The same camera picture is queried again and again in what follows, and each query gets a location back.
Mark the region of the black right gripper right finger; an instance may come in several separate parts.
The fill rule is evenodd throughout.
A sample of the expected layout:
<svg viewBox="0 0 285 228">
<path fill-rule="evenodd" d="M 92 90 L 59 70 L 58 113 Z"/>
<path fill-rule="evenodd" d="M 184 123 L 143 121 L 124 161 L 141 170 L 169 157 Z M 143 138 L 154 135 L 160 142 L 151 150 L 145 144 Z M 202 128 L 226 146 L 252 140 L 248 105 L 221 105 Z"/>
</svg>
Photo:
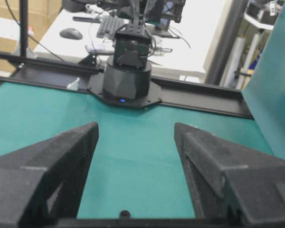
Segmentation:
<svg viewBox="0 0 285 228">
<path fill-rule="evenodd" d="M 174 141 L 195 216 L 285 228 L 285 160 L 176 123 Z"/>
</svg>

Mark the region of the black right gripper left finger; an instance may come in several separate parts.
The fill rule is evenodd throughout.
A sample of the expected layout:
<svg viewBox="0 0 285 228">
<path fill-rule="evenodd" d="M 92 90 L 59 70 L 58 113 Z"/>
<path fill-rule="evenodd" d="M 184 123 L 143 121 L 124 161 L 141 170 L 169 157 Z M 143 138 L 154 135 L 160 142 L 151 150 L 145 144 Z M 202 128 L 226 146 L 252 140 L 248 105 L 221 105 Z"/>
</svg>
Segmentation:
<svg viewBox="0 0 285 228">
<path fill-rule="evenodd" d="M 0 156 L 0 228 L 76 219 L 98 137 L 90 122 Z"/>
</svg>

